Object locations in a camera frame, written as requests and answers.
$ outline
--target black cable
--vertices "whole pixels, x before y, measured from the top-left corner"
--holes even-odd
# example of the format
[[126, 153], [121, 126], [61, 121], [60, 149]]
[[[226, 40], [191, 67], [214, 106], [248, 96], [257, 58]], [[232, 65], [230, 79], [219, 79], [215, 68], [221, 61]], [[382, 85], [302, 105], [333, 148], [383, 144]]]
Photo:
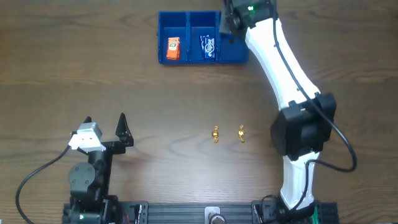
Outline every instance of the black cable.
[[331, 169], [340, 171], [340, 172], [352, 172], [356, 169], [357, 166], [357, 157], [355, 154], [355, 151], [352, 147], [352, 145], [349, 143], [347, 137], [343, 134], [343, 132], [340, 130], [340, 128], [338, 128], [334, 122], [332, 122], [324, 113], [323, 111], [311, 100], [311, 98], [307, 95], [307, 93], [304, 91], [303, 87], [300, 85], [299, 81], [297, 81], [296, 77], [293, 74], [292, 69], [290, 68], [289, 64], [286, 61], [286, 58], [284, 57], [280, 47], [279, 47], [279, 42], [277, 39], [277, 35], [276, 35], [276, 20], [277, 20], [277, 0], [274, 0], [274, 12], [273, 12], [273, 21], [274, 21], [274, 40], [275, 40], [275, 47], [277, 48], [279, 55], [282, 59], [282, 61], [284, 62], [287, 70], [290, 73], [290, 76], [292, 77], [293, 81], [296, 83], [298, 90], [300, 90], [302, 92], [302, 94], [304, 95], [304, 97], [307, 99], [307, 101], [311, 104], [311, 106], [313, 107], [313, 109], [315, 109], [315, 111], [333, 128], [333, 130], [335, 130], [337, 132], [337, 134], [340, 136], [340, 138], [343, 140], [343, 142], [346, 144], [349, 153], [351, 154], [351, 157], [353, 159], [353, 165], [351, 168], [341, 168], [332, 164], [329, 164], [327, 162], [323, 162], [321, 160], [318, 159], [310, 159], [309, 161], [307, 161], [305, 163], [305, 187], [304, 187], [304, 192], [300, 198], [300, 200], [298, 201], [298, 203], [291, 209], [291, 210], [296, 210], [297, 207], [299, 207], [299, 205], [303, 202], [306, 194], [307, 194], [307, 190], [308, 190], [308, 168], [310, 166], [311, 162], [317, 163], [317, 164], [321, 164], [325, 167], [329, 167]]
[[17, 193], [15, 195], [15, 205], [17, 205], [17, 209], [19, 214], [24, 218], [24, 220], [29, 223], [29, 224], [34, 224], [24, 213], [24, 211], [22, 211], [21, 209], [21, 205], [19, 204], [19, 195], [21, 194], [21, 190], [23, 188], [23, 186], [26, 184], [26, 182], [32, 178], [35, 174], [37, 174], [38, 172], [44, 170], [45, 168], [47, 168], [49, 165], [53, 164], [54, 162], [57, 162], [59, 159], [61, 159], [69, 150], [70, 146], [67, 146], [65, 148], [65, 150], [55, 159], [53, 159], [52, 161], [44, 164], [43, 166], [39, 167], [38, 169], [36, 169], [35, 171], [33, 171], [31, 174], [29, 174], [19, 185]]

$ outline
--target blue container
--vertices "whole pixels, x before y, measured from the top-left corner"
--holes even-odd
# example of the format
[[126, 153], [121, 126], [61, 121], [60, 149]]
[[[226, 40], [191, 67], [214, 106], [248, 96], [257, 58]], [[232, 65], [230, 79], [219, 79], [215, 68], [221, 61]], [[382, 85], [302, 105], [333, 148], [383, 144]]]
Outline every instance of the blue container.
[[[164, 65], [200, 63], [245, 63], [249, 58], [247, 45], [231, 34], [220, 34], [219, 11], [159, 12], [158, 58]], [[215, 38], [215, 60], [202, 56], [200, 36]], [[169, 37], [180, 38], [180, 60], [166, 59]]]

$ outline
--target brown tabletop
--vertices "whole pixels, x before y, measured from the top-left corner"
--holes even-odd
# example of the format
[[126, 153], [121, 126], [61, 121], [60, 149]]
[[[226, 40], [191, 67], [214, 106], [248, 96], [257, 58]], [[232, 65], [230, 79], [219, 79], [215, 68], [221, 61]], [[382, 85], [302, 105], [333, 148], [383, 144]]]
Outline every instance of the brown tabletop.
[[[282, 187], [269, 127], [278, 113], [253, 55], [245, 65], [163, 66], [159, 11], [219, 10], [215, 0], [0, 2], [0, 219], [23, 223], [15, 192], [57, 157], [90, 115], [114, 138], [121, 112], [136, 145], [115, 156], [110, 193], [149, 202], [250, 202]], [[337, 100], [336, 124], [358, 153], [352, 174], [316, 166], [313, 194], [338, 202], [341, 223], [398, 221], [398, 1], [280, 1], [290, 47]], [[210, 136], [220, 127], [220, 141]], [[239, 125], [246, 143], [238, 138]], [[321, 159], [349, 167], [333, 133]], [[69, 151], [30, 180], [22, 208], [60, 223]]]

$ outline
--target wooden table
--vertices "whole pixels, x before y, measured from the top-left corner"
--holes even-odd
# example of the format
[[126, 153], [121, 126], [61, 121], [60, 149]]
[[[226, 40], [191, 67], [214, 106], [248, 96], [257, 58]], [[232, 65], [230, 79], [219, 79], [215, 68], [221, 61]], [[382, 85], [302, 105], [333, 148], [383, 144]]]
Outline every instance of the wooden table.
[[[121, 112], [136, 145], [115, 156], [110, 193], [149, 202], [250, 202], [277, 194], [277, 114], [256, 58], [245, 65], [163, 66], [158, 11], [218, 10], [214, 0], [9, 0], [0, 2], [0, 219], [23, 223], [15, 192], [57, 157], [90, 115], [114, 138]], [[335, 121], [358, 170], [317, 166], [315, 197], [336, 201], [342, 223], [398, 221], [398, 1], [280, 1], [286, 38], [308, 77], [338, 102]], [[220, 142], [210, 133], [220, 126]], [[237, 136], [246, 128], [246, 143]], [[321, 158], [349, 167], [336, 134]], [[60, 223], [69, 151], [21, 194], [36, 223]]]

